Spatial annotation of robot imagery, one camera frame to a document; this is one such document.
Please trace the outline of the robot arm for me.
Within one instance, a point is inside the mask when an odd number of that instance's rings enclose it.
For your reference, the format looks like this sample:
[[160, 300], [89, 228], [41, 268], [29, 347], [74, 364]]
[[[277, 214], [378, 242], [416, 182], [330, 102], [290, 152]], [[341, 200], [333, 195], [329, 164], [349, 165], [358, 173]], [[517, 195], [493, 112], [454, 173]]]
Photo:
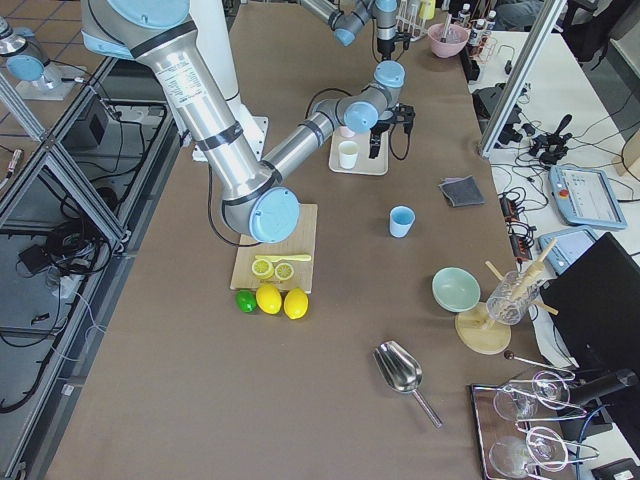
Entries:
[[396, 26], [397, 1], [356, 1], [348, 13], [331, 1], [301, 0], [298, 4], [322, 20], [345, 47], [355, 41], [368, 22], [375, 21], [376, 48], [383, 61], [391, 59], [397, 43], [402, 44], [404, 51], [409, 48], [410, 35]]
[[278, 243], [295, 230], [300, 206], [282, 181], [345, 126], [361, 134], [391, 116], [405, 70], [392, 60], [397, 4], [359, 1], [344, 13], [329, 1], [306, 1], [344, 46], [375, 20], [383, 60], [360, 94], [316, 104], [284, 141], [259, 159], [245, 137], [252, 125], [238, 84], [219, 1], [96, 0], [81, 4], [82, 34], [94, 53], [151, 69], [164, 94], [223, 185], [221, 216], [234, 231]]

